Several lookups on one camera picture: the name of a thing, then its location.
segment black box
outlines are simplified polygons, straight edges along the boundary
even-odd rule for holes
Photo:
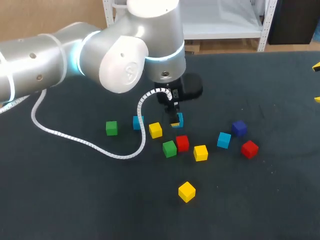
[[[269,44],[309,44],[319,17],[320,0],[278,0]]]

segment floor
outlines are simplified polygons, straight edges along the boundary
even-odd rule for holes
[[[194,54],[254,53],[259,39],[217,39],[200,41],[200,50]],[[308,45],[267,45],[265,52],[320,51],[320,42]]]

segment yellow cube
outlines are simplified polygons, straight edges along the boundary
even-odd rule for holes
[[[208,151],[206,145],[195,146],[193,155],[196,162],[205,161],[208,159]]]
[[[187,181],[179,187],[178,194],[187,203],[195,197],[196,189]]]
[[[153,139],[162,137],[162,128],[158,122],[150,124],[149,131]]]

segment blue cube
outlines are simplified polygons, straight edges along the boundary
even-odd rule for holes
[[[236,121],[232,124],[231,131],[237,137],[242,137],[247,133],[247,125],[243,121]]]
[[[178,128],[183,128],[184,127],[184,116],[182,114],[182,112],[178,112],[178,117],[179,117],[179,125],[172,125],[171,126],[174,128],[174,129],[178,129]]]
[[[217,146],[220,148],[227,149],[229,147],[231,135],[228,133],[220,132]]]
[[[133,130],[141,130],[138,116],[133,116]]]

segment white shelf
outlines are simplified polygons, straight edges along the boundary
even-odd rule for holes
[[[181,1],[186,40],[260,38],[262,25],[250,0]]]
[[[252,4],[265,4],[264,23]],[[278,0],[180,0],[184,39],[245,39],[260,38],[258,52],[263,52]],[[102,0],[107,25],[114,23],[114,3],[126,0]],[[117,7],[116,20],[126,13]]]

